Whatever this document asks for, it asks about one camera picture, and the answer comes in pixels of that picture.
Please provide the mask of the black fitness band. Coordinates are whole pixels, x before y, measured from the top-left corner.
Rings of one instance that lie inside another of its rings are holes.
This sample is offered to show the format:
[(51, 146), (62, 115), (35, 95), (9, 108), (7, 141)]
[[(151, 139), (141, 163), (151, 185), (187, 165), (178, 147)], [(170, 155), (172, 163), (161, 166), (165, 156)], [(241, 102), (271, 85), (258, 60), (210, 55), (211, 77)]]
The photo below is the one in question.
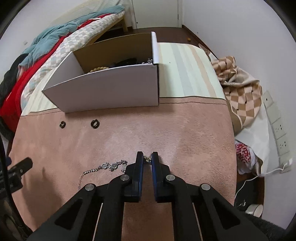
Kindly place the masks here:
[(137, 58), (128, 58), (128, 59), (113, 63), (109, 67), (114, 68), (114, 67), (130, 66), (130, 65), (136, 65), (136, 64), (138, 64)]

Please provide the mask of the pink striped table cloth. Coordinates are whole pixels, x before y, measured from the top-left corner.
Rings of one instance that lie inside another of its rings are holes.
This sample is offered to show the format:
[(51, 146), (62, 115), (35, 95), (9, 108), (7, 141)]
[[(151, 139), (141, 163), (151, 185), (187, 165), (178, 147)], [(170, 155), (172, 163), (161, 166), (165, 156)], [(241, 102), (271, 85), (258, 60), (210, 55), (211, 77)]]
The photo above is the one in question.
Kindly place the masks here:
[(193, 45), (160, 43), (158, 106), (65, 114), (42, 93), (49, 72), (23, 109), (10, 158), (33, 167), (13, 195), (25, 224), (37, 229), (79, 189), (121, 174), (102, 163), (135, 161), (158, 152), (161, 162), (187, 183), (208, 183), (234, 202), (234, 133), (222, 88), (206, 53)]

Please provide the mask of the red blanket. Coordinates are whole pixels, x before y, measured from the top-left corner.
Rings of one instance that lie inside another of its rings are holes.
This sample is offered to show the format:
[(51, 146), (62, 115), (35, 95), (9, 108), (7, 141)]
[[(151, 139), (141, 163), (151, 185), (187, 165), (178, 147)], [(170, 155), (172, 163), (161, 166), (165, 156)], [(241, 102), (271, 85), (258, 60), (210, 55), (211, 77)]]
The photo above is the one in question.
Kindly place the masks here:
[(87, 19), (73, 33), (59, 38), (53, 48), (30, 66), (10, 88), (10, 93), (1, 94), (1, 123), (15, 132), (23, 109), (40, 81), (71, 51), (86, 44), (96, 34), (101, 33), (117, 17), (116, 14), (103, 14)]

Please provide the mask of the black fuzzy garment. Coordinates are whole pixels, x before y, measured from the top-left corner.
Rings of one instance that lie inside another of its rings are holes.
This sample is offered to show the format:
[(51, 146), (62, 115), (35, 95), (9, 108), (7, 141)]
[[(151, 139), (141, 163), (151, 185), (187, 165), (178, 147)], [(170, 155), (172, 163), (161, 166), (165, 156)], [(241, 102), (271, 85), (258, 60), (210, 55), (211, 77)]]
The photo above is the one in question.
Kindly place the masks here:
[(18, 74), (18, 65), (27, 57), (28, 54), (21, 54), (11, 65), (10, 69), (4, 74), (4, 79), (0, 85), (1, 104), (11, 93), (12, 88), (16, 83)]

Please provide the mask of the white round cup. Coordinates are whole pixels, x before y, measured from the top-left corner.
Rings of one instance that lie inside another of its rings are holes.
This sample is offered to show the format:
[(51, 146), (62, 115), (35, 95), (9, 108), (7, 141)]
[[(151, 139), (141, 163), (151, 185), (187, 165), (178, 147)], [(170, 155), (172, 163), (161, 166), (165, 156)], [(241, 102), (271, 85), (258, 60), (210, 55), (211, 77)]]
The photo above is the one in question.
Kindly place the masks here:
[(261, 217), (263, 213), (263, 205), (262, 204), (251, 204), (246, 210), (246, 214)]

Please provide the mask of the white plastic bag red print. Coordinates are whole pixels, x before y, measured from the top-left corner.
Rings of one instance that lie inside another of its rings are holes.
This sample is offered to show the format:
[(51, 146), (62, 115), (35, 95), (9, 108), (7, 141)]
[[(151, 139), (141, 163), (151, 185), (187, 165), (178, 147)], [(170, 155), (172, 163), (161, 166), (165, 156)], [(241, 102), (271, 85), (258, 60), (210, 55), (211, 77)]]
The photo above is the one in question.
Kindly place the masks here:
[(267, 173), (269, 159), (269, 131), (265, 106), (262, 104), (252, 124), (235, 136), (237, 171), (240, 175)]

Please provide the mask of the white cardboard box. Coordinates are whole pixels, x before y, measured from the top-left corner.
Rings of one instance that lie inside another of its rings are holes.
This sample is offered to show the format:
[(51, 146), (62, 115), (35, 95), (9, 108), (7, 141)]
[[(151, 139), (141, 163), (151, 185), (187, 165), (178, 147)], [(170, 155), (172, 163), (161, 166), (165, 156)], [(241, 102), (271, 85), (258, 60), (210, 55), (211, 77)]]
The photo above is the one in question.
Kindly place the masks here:
[[(137, 58), (138, 64), (109, 67), (128, 58)], [(64, 113), (158, 106), (156, 33), (121, 36), (70, 52), (42, 92)]]

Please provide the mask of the white power strip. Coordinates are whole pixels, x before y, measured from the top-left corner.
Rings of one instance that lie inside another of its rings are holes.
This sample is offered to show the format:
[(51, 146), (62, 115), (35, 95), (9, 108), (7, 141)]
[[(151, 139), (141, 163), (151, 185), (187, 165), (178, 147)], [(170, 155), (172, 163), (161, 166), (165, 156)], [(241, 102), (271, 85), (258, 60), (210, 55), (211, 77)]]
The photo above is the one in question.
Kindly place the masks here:
[(262, 95), (262, 101), (273, 132), (280, 169), (282, 172), (290, 171), (292, 155), (288, 144), (287, 132), (281, 120), (281, 112), (268, 90)]

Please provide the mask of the beige checkered cloth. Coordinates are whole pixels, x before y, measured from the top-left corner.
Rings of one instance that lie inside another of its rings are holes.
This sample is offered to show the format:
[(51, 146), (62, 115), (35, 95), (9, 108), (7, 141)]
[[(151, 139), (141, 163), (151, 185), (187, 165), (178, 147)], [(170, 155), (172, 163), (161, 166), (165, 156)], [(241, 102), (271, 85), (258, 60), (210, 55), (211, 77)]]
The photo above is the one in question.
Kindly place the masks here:
[(211, 62), (223, 88), (235, 134), (251, 125), (259, 113), (262, 87), (259, 80), (236, 65), (233, 56)]

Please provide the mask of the blue quilted jacket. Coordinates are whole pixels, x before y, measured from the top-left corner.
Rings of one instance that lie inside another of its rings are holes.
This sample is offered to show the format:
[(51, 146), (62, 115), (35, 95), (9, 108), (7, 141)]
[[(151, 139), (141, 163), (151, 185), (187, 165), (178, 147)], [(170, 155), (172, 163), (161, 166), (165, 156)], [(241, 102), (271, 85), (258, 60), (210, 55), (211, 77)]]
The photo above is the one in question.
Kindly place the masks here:
[(77, 6), (57, 19), (56, 25), (46, 28), (32, 41), (31, 45), (23, 51), (23, 54), (27, 56), (18, 66), (25, 69), (33, 66), (36, 61), (53, 49), (61, 37), (75, 32), (87, 20), (103, 14), (119, 14), (124, 10), (121, 4), (103, 5), (99, 1), (90, 1)]

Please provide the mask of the checkered bed sheet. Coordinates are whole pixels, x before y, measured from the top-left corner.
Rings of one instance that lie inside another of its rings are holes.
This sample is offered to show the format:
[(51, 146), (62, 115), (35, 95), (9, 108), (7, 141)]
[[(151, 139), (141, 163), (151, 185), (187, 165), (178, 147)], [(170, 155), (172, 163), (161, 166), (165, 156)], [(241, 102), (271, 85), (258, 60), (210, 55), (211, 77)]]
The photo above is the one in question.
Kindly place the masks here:
[(105, 15), (98, 20), (91, 20), (89, 23), (85, 23), (84, 27), (66, 37), (43, 65), (29, 74), (28, 80), (25, 81), (25, 88), (20, 96), (21, 110), (26, 107), (33, 91), (48, 72), (56, 68), (70, 52), (84, 47), (99, 34), (113, 27), (124, 16), (125, 11), (121, 11), (118, 14)]

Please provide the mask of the white door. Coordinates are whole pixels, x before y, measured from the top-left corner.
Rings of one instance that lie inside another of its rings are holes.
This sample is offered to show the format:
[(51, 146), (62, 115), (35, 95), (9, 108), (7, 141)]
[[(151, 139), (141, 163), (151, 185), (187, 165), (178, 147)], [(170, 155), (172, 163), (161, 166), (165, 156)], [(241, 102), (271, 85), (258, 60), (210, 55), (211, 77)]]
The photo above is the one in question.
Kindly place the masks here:
[(172, 27), (182, 25), (181, 0), (135, 0), (132, 9), (137, 29)]

